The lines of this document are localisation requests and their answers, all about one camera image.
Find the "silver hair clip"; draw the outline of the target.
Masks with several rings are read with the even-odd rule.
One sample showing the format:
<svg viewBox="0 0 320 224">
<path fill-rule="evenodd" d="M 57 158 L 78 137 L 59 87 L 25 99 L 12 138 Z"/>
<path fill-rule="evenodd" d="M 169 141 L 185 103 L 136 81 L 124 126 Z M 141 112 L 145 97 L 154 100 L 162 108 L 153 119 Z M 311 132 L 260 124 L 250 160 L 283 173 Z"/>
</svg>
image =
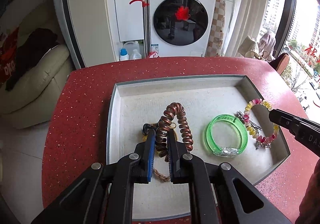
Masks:
<svg viewBox="0 0 320 224">
<path fill-rule="evenodd" d="M 245 124 L 245 123 L 250 123 L 251 124 L 251 126 L 255 129 L 255 130 L 262 130 L 262 128 L 259 126 L 259 125 L 257 125 L 257 124 L 255 124 L 254 122 L 252 122 L 250 119 L 249 119 L 249 117 L 248 116 L 245 116 L 242 112 L 240 112 L 240 111 L 237 111 L 237 117 L 239 117 L 240 118 L 240 120 Z"/>
</svg>

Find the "white cabinet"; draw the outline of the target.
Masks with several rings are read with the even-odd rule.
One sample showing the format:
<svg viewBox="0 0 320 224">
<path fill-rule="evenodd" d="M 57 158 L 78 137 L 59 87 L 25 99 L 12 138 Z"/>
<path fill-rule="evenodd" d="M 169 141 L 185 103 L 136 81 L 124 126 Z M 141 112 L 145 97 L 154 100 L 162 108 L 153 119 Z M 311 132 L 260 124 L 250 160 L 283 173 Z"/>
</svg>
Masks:
<svg viewBox="0 0 320 224">
<path fill-rule="evenodd" d="M 143 13 L 131 0 L 67 0 L 80 66 L 119 61 L 124 43 L 144 39 Z"/>
</svg>

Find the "grey jewelry tray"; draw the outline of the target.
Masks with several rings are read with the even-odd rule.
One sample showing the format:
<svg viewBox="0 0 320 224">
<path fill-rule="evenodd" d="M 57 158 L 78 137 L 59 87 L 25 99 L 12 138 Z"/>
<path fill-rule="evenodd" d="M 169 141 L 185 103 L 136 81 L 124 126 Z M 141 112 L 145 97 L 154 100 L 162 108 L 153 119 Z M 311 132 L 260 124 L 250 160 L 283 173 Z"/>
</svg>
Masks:
<svg viewBox="0 0 320 224">
<path fill-rule="evenodd" d="M 255 147 L 248 136 L 244 152 L 234 158 L 215 156 L 206 145 L 206 128 L 218 115 L 236 116 L 248 101 L 263 98 L 243 75 L 184 76 L 116 83 L 108 114 L 106 161 L 117 162 L 142 142 L 144 123 L 157 123 L 172 102 L 185 108 L 193 135 L 192 154 L 204 162 L 229 162 L 251 184 L 256 185 L 279 167 L 291 154 L 280 131 L 271 148 Z M 160 221 L 190 214 L 187 184 L 162 182 L 153 175 L 149 184 L 135 184 L 133 221 Z"/>
</svg>

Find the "checkered hanging cloth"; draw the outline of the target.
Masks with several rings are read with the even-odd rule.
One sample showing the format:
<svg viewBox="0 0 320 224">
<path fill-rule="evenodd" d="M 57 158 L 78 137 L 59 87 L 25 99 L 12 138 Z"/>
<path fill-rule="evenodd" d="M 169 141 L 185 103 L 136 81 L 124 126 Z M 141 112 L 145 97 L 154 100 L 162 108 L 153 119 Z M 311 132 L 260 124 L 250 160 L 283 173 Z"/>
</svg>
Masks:
<svg viewBox="0 0 320 224">
<path fill-rule="evenodd" d="M 224 27 L 225 27 L 225 0 L 216 0 L 212 26 L 209 34 L 209 40 L 206 50 L 207 57 L 221 56 Z"/>
</svg>

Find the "white cloth by window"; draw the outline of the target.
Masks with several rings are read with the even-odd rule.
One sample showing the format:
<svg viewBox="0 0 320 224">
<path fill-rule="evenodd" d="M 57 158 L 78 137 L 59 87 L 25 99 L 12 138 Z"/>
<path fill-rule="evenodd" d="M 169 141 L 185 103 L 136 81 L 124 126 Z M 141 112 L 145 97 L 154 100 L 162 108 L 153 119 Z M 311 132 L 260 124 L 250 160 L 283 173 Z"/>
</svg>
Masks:
<svg viewBox="0 0 320 224">
<path fill-rule="evenodd" d="M 247 36 L 238 48 L 238 53 L 245 58 L 271 62 L 274 58 L 274 47 L 276 45 L 276 35 L 272 31 L 267 31 L 259 41 Z"/>
</svg>

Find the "beige sofa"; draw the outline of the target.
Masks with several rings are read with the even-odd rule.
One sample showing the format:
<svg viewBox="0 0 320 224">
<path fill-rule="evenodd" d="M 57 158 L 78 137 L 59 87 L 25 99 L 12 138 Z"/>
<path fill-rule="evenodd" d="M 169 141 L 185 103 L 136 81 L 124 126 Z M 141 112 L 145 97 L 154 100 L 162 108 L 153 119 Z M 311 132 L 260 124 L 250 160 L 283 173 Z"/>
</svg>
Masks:
<svg viewBox="0 0 320 224">
<path fill-rule="evenodd" d="M 6 91 L 3 84 L 1 121 L 16 129 L 49 121 L 72 71 L 72 59 L 66 45 L 50 49 L 11 91 Z"/>
</svg>

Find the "black garment on sofa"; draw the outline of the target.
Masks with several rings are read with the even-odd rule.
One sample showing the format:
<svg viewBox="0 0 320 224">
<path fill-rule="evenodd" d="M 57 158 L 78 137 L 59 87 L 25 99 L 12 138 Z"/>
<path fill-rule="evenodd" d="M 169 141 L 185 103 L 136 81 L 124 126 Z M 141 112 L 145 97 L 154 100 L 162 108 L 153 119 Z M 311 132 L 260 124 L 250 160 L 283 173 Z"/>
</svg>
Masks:
<svg viewBox="0 0 320 224">
<path fill-rule="evenodd" d="M 17 49 L 15 72 L 6 82 L 6 91 L 11 91 L 19 79 L 35 67 L 47 51 L 58 45 L 57 38 L 56 33 L 44 28 L 37 28 L 29 35 L 25 43 Z"/>
</svg>

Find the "white washing machine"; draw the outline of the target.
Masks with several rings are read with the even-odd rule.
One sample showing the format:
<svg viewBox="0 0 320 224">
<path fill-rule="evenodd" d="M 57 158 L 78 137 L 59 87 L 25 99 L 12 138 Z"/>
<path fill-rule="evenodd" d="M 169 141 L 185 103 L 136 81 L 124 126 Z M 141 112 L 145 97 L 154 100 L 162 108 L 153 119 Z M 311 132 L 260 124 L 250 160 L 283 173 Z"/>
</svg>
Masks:
<svg viewBox="0 0 320 224">
<path fill-rule="evenodd" d="M 149 0 L 151 48 L 159 57 L 203 57 L 216 0 Z"/>
</svg>

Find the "translucent plastic jug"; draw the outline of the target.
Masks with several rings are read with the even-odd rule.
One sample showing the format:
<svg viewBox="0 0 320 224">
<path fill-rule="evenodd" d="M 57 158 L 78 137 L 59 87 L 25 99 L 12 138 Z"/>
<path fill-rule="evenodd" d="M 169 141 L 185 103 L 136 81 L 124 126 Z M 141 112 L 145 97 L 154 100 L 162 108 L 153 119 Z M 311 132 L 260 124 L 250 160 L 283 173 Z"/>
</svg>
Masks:
<svg viewBox="0 0 320 224">
<path fill-rule="evenodd" d="M 138 41 L 125 42 L 123 48 L 126 49 L 130 60 L 142 59 L 142 54 L 140 53 L 140 46 Z"/>
</svg>

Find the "white detergent bottle blue cap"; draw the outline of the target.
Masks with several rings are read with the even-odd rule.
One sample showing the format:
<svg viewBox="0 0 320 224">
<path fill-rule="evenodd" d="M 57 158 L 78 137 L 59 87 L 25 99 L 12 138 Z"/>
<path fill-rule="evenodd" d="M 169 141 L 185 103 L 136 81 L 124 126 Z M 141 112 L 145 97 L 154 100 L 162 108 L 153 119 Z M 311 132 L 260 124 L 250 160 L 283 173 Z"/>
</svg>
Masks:
<svg viewBox="0 0 320 224">
<path fill-rule="evenodd" d="M 125 48 L 122 48 L 120 50 L 120 61 L 128 61 L 130 59 L 129 54 L 127 53 L 127 50 Z"/>
</svg>

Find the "red handled mop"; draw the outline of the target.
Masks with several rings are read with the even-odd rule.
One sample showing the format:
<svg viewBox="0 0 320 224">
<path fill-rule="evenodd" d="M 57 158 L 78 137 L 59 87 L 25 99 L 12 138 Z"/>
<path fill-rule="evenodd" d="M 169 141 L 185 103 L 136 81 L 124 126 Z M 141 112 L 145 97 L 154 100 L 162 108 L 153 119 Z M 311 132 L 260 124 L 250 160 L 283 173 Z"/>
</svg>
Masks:
<svg viewBox="0 0 320 224">
<path fill-rule="evenodd" d="M 151 30 L 150 30 L 150 0 L 131 0 L 129 4 L 141 2 L 143 10 L 143 30 L 144 30 L 144 57 L 148 58 L 151 52 Z"/>
</svg>

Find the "green translucent bangle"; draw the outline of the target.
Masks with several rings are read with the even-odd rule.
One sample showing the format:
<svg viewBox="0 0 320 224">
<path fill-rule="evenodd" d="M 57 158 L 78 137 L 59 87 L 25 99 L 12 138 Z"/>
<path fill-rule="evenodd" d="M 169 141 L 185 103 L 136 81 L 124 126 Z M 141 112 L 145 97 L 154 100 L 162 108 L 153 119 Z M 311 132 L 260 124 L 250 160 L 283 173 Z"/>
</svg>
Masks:
<svg viewBox="0 0 320 224">
<path fill-rule="evenodd" d="M 248 133 L 238 118 L 229 114 L 221 114 L 207 125 L 205 142 L 216 156 L 236 157 L 246 149 Z"/>
</svg>

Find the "brown chair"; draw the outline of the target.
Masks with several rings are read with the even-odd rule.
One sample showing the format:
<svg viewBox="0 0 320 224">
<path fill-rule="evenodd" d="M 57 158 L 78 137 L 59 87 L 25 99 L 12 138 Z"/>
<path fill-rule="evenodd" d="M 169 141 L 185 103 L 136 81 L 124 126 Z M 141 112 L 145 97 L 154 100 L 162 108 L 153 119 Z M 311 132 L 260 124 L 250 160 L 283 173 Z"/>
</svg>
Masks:
<svg viewBox="0 0 320 224">
<path fill-rule="evenodd" d="M 283 53 L 279 55 L 275 60 L 271 61 L 269 65 L 278 73 L 282 74 L 286 69 L 288 63 L 290 61 L 290 56 L 287 53 Z"/>
</svg>

